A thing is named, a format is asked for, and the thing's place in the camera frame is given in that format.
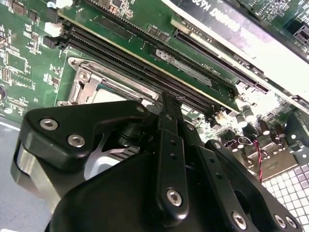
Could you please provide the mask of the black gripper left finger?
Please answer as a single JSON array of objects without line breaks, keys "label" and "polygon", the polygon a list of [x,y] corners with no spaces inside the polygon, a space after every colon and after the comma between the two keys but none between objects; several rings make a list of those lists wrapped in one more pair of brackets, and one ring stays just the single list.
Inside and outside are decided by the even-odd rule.
[{"label": "black gripper left finger", "polygon": [[20,132],[20,168],[54,213],[70,190],[136,154],[184,156],[174,99],[163,93],[159,114],[137,101],[32,110]]}]

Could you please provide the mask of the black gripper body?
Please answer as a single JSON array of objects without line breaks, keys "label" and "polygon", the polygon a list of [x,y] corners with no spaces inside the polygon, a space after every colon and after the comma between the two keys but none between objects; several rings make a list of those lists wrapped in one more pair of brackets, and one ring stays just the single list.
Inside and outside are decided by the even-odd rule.
[{"label": "black gripper body", "polygon": [[214,198],[183,153],[145,152],[70,190],[52,232],[216,232]]}]

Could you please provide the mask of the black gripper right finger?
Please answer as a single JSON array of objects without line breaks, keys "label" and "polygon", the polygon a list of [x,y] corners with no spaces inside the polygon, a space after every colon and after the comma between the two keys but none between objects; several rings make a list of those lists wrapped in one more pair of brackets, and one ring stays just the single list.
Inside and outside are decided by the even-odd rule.
[{"label": "black gripper right finger", "polygon": [[220,142],[203,144],[183,120],[182,102],[173,100],[195,169],[214,197],[219,232],[300,232],[297,219]]}]

